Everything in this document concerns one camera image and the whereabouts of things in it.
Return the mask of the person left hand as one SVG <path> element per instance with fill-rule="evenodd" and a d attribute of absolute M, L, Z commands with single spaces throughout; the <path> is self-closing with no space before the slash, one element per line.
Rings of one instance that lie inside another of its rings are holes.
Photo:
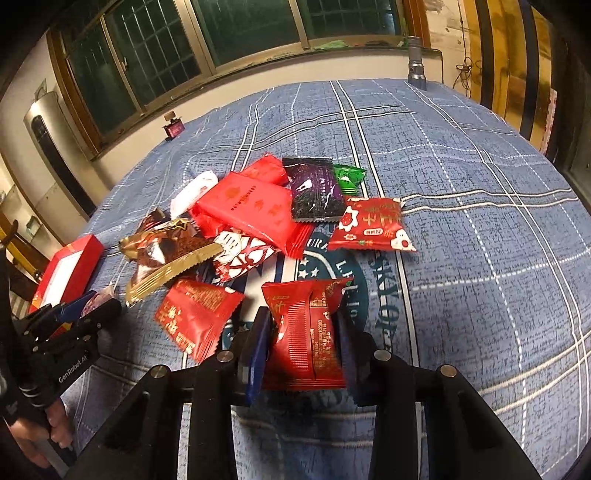
<path fill-rule="evenodd" d="M 37 448 L 38 441 L 52 440 L 60 448 L 69 448 L 73 441 L 72 424 L 60 398 L 46 409 L 46 417 L 49 427 L 26 418 L 19 418 L 12 425 L 8 425 L 11 435 L 25 457 L 42 469 L 49 468 L 50 463 Z"/>

